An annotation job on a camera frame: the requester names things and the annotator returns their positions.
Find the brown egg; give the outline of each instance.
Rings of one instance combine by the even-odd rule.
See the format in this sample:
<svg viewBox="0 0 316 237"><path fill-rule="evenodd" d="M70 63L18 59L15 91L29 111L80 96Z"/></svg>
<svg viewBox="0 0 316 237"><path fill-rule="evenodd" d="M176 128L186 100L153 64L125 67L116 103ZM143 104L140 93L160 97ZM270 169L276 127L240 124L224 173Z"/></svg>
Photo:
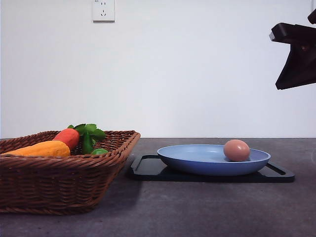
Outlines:
<svg viewBox="0 0 316 237"><path fill-rule="evenodd" d="M230 140L224 145L225 156L232 161L244 161L249 158L250 148L241 140Z"/></svg>

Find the black tray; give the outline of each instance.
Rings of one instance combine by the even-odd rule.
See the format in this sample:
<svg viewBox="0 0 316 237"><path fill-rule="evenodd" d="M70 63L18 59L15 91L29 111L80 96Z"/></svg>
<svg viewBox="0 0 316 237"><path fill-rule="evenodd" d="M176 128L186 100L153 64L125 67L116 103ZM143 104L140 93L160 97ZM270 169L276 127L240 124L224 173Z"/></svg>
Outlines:
<svg viewBox="0 0 316 237"><path fill-rule="evenodd" d="M295 179L292 171L268 162L259 171L240 176L205 176L181 172L168 167L157 155L136 158L127 175L144 181L229 182L229 183L290 183Z"/></svg>

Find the electrical outlet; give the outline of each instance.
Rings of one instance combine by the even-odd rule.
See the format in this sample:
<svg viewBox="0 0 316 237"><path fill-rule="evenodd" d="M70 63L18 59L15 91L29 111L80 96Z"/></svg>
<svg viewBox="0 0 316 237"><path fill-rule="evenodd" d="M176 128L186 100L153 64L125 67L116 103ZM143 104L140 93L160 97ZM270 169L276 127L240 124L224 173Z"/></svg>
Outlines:
<svg viewBox="0 0 316 237"><path fill-rule="evenodd" d="M115 22L114 0L93 0L93 22Z"/></svg>

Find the carrot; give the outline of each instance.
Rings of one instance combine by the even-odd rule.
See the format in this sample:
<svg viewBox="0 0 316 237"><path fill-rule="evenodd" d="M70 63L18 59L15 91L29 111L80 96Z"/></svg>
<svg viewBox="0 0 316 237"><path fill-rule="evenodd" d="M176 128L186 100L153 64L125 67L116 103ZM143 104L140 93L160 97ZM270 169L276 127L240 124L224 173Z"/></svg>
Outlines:
<svg viewBox="0 0 316 237"><path fill-rule="evenodd" d="M70 150L76 147L79 142L80 135L79 133L72 129L66 128L59 132L54 138L53 141L61 141L64 142Z"/></svg>

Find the table surface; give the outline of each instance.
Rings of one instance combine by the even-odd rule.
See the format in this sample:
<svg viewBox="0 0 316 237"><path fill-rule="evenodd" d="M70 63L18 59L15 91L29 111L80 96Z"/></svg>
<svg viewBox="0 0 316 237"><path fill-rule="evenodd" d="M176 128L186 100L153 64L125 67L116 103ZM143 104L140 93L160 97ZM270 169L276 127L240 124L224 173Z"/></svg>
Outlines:
<svg viewBox="0 0 316 237"><path fill-rule="evenodd" d="M71 216L0 214L1 237L316 236L316 138L248 138L295 173L293 183L136 181L135 158L228 138L141 138L95 210Z"/></svg>

